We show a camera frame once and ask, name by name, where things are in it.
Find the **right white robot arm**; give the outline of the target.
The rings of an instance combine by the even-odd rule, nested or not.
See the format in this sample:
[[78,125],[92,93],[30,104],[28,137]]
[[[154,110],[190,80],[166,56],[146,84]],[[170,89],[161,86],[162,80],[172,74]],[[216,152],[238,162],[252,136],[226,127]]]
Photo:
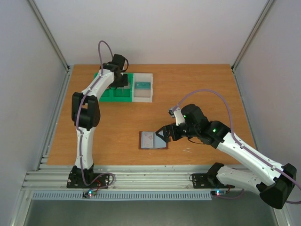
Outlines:
[[196,137],[202,144],[228,154],[250,170],[246,173],[216,162],[206,174],[212,188],[218,189],[224,185],[248,190],[275,209],[289,203],[288,197],[295,187],[297,174],[293,165],[282,165],[261,154],[222,122],[209,121],[195,104],[169,110],[169,114],[175,122],[155,133],[164,142]]

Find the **brown leather card holder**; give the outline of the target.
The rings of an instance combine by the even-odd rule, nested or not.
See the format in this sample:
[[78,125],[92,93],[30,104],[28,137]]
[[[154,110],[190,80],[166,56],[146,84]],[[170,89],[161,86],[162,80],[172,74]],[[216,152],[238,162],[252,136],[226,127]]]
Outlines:
[[[141,148],[141,133],[142,133],[142,131],[139,132],[138,148],[141,149],[141,150],[144,150],[144,149]],[[168,143],[165,143],[159,137],[157,137],[155,132],[153,132],[153,133],[154,133],[154,147],[152,149],[156,149],[156,150],[166,149],[167,150],[168,149]]]

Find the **white VIP card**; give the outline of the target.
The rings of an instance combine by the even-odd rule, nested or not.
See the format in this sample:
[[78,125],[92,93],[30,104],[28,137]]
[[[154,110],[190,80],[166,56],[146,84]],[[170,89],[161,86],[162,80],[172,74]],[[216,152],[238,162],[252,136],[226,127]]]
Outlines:
[[152,149],[154,147],[154,133],[150,131],[143,131],[141,133],[141,148]]
[[129,81],[127,85],[122,87],[122,89],[131,89],[131,88],[132,88],[132,82],[131,81]]

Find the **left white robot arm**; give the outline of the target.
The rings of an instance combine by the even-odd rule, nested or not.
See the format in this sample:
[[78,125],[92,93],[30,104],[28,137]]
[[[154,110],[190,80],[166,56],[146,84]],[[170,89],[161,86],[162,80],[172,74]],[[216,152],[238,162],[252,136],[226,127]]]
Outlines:
[[71,119],[77,132],[77,157],[67,180],[67,188],[88,188],[96,182],[93,161],[94,132],[101,113],[99,99],[107,88],[122,88],[128,84],[125,65],[128,60],[114,54],[112,60],[102,63],[98,74],[81,92],[71,99]]

